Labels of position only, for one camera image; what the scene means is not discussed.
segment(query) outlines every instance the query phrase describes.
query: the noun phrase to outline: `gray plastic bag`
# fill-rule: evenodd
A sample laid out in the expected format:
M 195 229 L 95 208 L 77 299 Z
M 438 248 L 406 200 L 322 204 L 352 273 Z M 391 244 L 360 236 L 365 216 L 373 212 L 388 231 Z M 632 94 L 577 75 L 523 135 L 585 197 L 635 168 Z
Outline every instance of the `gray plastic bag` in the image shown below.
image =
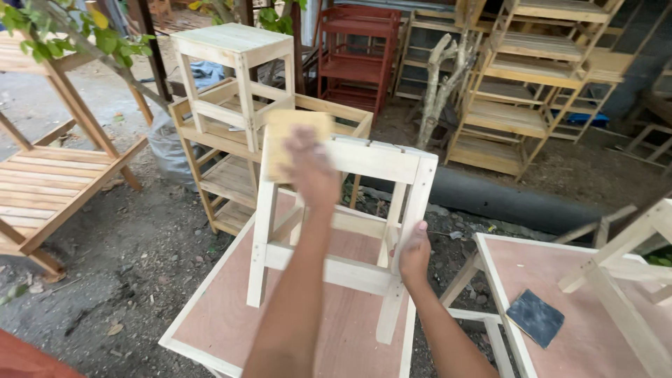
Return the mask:
M 150 127 L 147 135 L 147 141 L 152 147 L 161 175 L 195 192 L 197 190 L 196 182 L 189 168 L 187 155 L 182 149 L 175 124 L 166 112 L 161 110 L 154 117 L 152 127 Z M 192 145 L 192 148 L 200 149 L 195 145 Z

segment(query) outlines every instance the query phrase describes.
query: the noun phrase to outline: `sanding block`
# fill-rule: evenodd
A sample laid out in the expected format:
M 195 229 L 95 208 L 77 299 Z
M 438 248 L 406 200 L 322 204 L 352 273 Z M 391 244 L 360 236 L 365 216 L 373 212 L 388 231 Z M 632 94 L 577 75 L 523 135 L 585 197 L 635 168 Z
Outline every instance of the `sanding block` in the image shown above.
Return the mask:
M 308 126 L 315 132 L 317 141 L 331 138 L 334 130 L 333 117 L 322 112 L 304 110 L 271 110 L 265 115 L 265 136 L 263 149 L 268 160 L 266 179 L 279 184 L 290 182 L 282 170 L 283 166 L 292 167 L 292 156 L 285 148 L 285 140 L 292 135 L 296 126 Z
M 564 323 L 564 315 L 561 312 L 529 289 L 511 304 L 506 316 L 543 349 L 548 348 Z

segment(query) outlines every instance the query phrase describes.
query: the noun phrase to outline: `blue tarp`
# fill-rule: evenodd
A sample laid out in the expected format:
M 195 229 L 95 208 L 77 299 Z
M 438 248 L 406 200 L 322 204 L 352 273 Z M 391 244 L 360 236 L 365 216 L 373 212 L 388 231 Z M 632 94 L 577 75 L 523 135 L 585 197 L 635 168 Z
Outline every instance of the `blue tarp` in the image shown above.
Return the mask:
M 218 63 L 200 61 L 193 62 L 191 66 L 198 89 L 224 80 L 224 66 Z

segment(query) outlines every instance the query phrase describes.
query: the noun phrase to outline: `forearm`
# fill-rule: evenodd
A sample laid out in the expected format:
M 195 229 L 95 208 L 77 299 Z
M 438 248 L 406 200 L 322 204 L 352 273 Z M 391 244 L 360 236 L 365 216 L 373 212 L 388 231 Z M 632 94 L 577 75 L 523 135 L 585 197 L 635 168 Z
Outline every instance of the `forearm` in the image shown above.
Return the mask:
M 498 378 L 490 362 L 462 331 L 425 281 L 409 290 L 434 366 L 441 378 Z
M 294 254 L 268 302 L 246 372 L 277 363 L 274 377 L 312 374 L 312 356 L 322 314 L 324 257 L 329 247 L 333 211 L 311 211 Z

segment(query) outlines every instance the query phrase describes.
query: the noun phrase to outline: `hand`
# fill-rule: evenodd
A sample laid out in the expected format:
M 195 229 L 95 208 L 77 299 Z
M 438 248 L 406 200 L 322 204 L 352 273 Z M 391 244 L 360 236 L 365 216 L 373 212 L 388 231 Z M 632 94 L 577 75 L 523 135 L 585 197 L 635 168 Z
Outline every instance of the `hand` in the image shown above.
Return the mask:
M 283 167 L 306 206 L 333 211 L 341 199 L 341 180 L 327 159 L 325 146 L 315 140 L 315 133 L 305 125 L 296 125 L 285 140 L 293 167 Z
M 427 282 L 427 266 L 431 255 L 431 245 L 427 237 L 427 222 L 420 221 L 399 255 L 399 272 L 404 285 L 410 293 L 420 289 Z

